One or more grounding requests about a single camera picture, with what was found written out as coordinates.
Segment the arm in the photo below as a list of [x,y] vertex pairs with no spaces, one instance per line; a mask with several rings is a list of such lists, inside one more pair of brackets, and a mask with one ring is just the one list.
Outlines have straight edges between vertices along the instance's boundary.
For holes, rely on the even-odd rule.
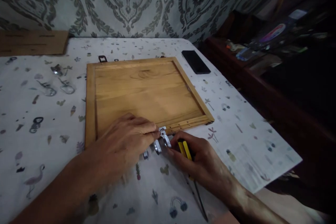
[[122,116],[73,158],[12,223],[64,223],[97,189],[120,179],[159,136],[153,122],[131,113]]
[[[174,150],[178,149],[177,141],[181,138],[194,152],[193,162]],[[207,140],[180,131],[171,144],[173,149],[168,152],[179,167],[219,198],[244,223],[287,223],[238,182]]]

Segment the metal hinge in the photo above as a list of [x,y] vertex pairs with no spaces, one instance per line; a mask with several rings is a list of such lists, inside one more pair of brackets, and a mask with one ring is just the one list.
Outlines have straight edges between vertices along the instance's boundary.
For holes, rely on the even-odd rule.
[[[166,134],[166,131],[165,131],[166,127],[163,126],[161,128],[159,128],[159,131],[161,132],[161,135],[158,139],[156,139],[152,145],[154,146],[154,149],[156,151],[156,153],[159,155],[160,153],[162,153],[162,149],[161,149],[161,146],[160,146],[160,143],[159,143],[159,140],[162,138],[163,139],[163,143],[166,147],[168,148],[171,148],[172,145],[170,144],[170,141],[169,141],[169,138]],[[144,153],[143,153],[143,158],[144,159],[148,159],[148,151],[146,150]]]

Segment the forearm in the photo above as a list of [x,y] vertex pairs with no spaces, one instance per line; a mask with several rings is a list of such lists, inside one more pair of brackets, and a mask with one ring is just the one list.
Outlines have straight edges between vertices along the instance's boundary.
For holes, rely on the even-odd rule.
[[82,176],[82,168],[76,169],[74,160],[27,206],[12,223],[64,223],[80,204],[88,199],[90,188]]
[[240,184],[233,186],[232,199],[223,202],[243,223],[287,223]]

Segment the left hand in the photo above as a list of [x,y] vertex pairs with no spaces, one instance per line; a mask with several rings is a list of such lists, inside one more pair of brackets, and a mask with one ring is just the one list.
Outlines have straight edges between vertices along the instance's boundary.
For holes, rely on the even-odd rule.
[[113,183],[139,160],[139,156],[160,136],[155,123],[128,113],[107,129],[105,134],[69,165],[79,168],[78,177],[94,192]]

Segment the yellow screwdriver handle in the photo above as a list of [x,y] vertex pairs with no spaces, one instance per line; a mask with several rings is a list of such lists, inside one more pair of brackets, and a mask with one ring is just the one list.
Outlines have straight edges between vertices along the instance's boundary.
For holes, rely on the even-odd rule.
[[[189,151],[189,147],[186,141],[184,140],[179,140],[178,142],[178,147],[180,148],[181,154],[185,157],[188,158],[189,160],[193,160]],[[194,181],[194,178],[189,175],[189,179],[191,181]]]

